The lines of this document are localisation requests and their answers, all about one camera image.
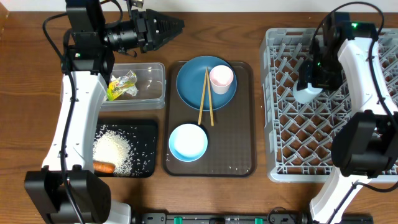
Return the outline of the yellow green snack wrapper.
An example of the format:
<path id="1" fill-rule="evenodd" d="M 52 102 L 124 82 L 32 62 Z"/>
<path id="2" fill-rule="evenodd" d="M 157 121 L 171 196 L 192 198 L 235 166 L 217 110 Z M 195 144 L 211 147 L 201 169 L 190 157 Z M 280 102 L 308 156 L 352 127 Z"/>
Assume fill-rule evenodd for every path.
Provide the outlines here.
<path id="1" fill-rule="evenodd" d="M 126 75 L 118 78 L 112 75 L 106 92 L 108 101 L 114 101 L 125 93 L 136 96 L 139 91 L 136 87 L 136 82 L 137 76 L 131 70 Z"/>

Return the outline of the light blue bowl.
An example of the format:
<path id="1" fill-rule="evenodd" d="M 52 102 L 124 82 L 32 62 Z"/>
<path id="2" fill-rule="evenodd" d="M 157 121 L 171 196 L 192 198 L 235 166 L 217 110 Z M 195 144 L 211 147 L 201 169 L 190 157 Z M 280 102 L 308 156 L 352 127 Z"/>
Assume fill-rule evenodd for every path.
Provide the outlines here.
<path id="1" fill-rule="evenodd" d="M 208 147 L 206 132 L 195 124 L 176 127 L 168 142 L 172 155 L 182 162 L 193 162 L 201 158 Z"/>

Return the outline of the light blue cup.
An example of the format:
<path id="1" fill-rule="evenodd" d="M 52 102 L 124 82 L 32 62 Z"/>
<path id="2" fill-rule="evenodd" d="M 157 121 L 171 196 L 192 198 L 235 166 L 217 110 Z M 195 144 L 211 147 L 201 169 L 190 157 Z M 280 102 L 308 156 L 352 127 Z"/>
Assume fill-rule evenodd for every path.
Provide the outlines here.
<path id="1" fill-rule="evenodd" d="M 296 82 L 293 87 L 293 96 L 298 103 L 306 104 L 314 100 L 322 91 L 322 88 L 312 87 L 311 83 L 308 83 L 303 90 L 299 90 Z"/>

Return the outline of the pink cup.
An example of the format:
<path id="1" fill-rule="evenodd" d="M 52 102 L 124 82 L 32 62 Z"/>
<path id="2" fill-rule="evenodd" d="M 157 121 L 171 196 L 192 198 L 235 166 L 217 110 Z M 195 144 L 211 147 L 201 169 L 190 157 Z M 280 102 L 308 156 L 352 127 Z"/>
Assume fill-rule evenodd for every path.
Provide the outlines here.
<path id="1" fill-rule="evenodd" d="M 211 69 L 210 83 L 213 91 L 216 94 L 225 94 L 229 90 L 233 79 L 233 71 L 226 65 L 218 65 Z"/>

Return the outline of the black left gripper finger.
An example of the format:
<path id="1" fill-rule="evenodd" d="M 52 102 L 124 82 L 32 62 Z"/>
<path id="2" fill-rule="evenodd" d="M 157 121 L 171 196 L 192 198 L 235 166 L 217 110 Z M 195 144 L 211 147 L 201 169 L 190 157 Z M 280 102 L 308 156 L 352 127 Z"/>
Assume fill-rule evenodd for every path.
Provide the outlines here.
<path id="1" fill-rule="evenodd" d="M 154 31 L 177 31 L 184 28 L 184 21 L 152 9 L 146 10 L 149 26 Z"/>
<path id="2" fill-rule="evenodd" d="M 183 28 L 179 27 L 178 29 L 167 30 L 166 32 L 156 34 L 155 41 L 154 41 L 154 49 L 160 49 L 162 46 L 164 46 L 169 41 L 176 38 L 182 32 L 183 32 Z"/>

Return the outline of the white tissue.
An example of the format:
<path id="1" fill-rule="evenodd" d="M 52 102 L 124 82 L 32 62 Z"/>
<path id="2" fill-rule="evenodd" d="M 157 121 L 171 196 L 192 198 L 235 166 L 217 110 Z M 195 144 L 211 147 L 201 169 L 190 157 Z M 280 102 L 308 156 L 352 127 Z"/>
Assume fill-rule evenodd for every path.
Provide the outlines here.
<path id="1" fill-rule="evenodd" d="M 122 94 L 127 93 L 131 96 L 136 96 L 138 93 L 136 82 L 136 74 L 132 70 L 128 71 L 128 73 L 121 77 L 119 81 L 119 87 L 122 90 Z"/>

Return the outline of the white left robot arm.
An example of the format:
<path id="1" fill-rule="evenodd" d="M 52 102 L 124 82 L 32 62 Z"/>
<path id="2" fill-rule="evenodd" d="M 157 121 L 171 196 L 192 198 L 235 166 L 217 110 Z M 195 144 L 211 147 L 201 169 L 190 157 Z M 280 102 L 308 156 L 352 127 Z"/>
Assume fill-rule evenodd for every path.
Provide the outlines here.
<path id="1" fill-rule="evenodd" d="M 129 19 L 107 23 L 99 0 L 67 0 L 61 61 L 62 106 L 41 170 L 26 173 L 24 187 L 46 223 L 137 223 L 130 205 L 111 198 L 96 174 L 93 142 L 115 53 L 161 48 L 182 33 L 184 21 L 138 1 L 127 2 Z"/>

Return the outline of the orange carrot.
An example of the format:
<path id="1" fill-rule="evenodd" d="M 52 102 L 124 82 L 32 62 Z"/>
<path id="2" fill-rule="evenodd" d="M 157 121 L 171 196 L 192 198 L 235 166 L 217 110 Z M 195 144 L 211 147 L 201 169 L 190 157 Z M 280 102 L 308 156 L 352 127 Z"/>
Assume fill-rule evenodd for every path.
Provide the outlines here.
<path id="1" fill-rule="evenodd" d="M 116 169 L 114 164 L 108 162 L 100 162 L 100 161 L 94 161 L 93 167 L 95 171 L 102 172 L 105 174 L 112 174 Z"/>

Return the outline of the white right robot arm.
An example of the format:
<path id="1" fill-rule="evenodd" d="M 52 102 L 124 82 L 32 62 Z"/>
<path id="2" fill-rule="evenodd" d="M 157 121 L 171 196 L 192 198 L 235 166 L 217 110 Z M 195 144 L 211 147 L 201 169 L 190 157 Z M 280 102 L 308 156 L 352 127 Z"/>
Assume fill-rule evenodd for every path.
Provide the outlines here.
<path id="1" fill-rule="evenodd" d="M 380 29 L 353 22 L 347 15 L 327 16 L 319 29 L 323 39 L 312 40 L 310 58 L 301 64 L 294 84 L 294 98 L 305 104 L 322 91 L 348 86 L 352 115 L 333 138 L 333 167 L 310 202 L 307 220 L 339 223 L 359 190 L 397 160 L 397 106 L 378 56 Z"/>

